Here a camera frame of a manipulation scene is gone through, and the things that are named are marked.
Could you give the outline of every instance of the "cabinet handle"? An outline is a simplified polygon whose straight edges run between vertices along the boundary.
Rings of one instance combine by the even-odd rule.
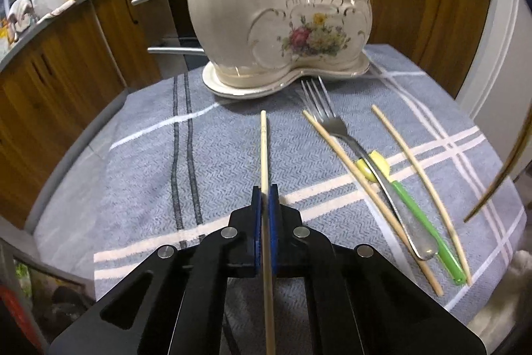
[[[44,66],[46,67],[48,74],[54,77],[54,73],[52,69],[50,68],[50,63],[48,62],[48,59],[46,59],[46,56],[44,55],[44,53],[41,53],[41,59],[43,60]]]
[[[131,0],[124,0],[126,2],[126,8],[128,9],[129,17],[131,18],[131,21],[134,25],[138,25],[138,20],[133,17],[133,14],[131,13]]]
[[[34,62],[31,61],[31,66],[33,66],[35,72],[37,73],[37,75],[39,76],[39,80],[41,81],[41,83],[43,85],[46,85],[46,83],[44,82],[44,79],[43,79],[43,76],[41,75],[41,72],[39,71],[39,69],[35,66]]]

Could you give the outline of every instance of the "cabinet door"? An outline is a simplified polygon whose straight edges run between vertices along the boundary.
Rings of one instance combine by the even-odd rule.
[[[0,214],[22,228],[39,191],[124,86],[89,3],[42,30],[0,73]]]
[[[89,2],[40,32],[31,41],[31,53],[82,128],[124,89]]]
[[[105,39],[129,87],[140,89],[161,79],[131,0],[92,0]]]

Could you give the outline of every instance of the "green knife handle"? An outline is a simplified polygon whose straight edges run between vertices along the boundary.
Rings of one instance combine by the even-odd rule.
[[[395,188],[395,191],[397,191],[397,194],[399,195],[401,200],[404,202],[404,204],[408,207],[409,210],[412,211],[412,214],[414,214],[414,216],[421,222],[421,224],[423,224],[425,229],[427,229],[428,232],[436,238],[436,242],[438,243],[437,255],[441,260],[442,264],[448,270],[451,277],[453,278],[455,284],[464,284],[466,282],[466,275],[464,274],[464,270],[462,270],[460,263],[454,257],[447,243],[443,240],[443,238],[440,236],[438,231],[429,221],[427,216],[419,208],[414,199],[410,197],[404,187],[398,181],[392,181],[392,185]]]

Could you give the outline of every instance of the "metal screw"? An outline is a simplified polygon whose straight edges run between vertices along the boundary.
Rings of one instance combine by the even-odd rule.
[[[238,233],[238,230],[236,230],[234,227],[231,227],[231,226],[228,226],[228,227],[224,227],[222,229],[222,232],[220,232],[220,234],[224,237],[224,238],[234,238]]]
[[[298,238],[307,238],[310,235],[310,230],[308,227],[299,226],[294,229],[294,235]]]
[[[172,256],[172,254],[174,254],[174,247],[169,245],[163,245],[157,250],[157,256],[159,256],[161,259],[168,259]]]
[[[373,249],[369,245],[361,245],[356,249],[356,252],[362,258],[370,258],[373,256]]]

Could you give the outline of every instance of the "yellow object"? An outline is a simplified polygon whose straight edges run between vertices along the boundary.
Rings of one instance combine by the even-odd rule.
[[[386,178],[388,178],[388,176],[390,175],[390,165],[388,164],[386,159],[381,154],[379,154],[377,151],[370,152],[369,156],[375,162],[375,164],[380,169],[382,174]],[[360,170],[364,174],[364,176],[366,177],[368,181],[377,182],[377,179],[373,175],[373,172],[370,170],[370,168],[368,167],[368,165],[365,163],[363,159],[359,159],[355,164],[356,164],[356,167],[358,167],[358,170]]]

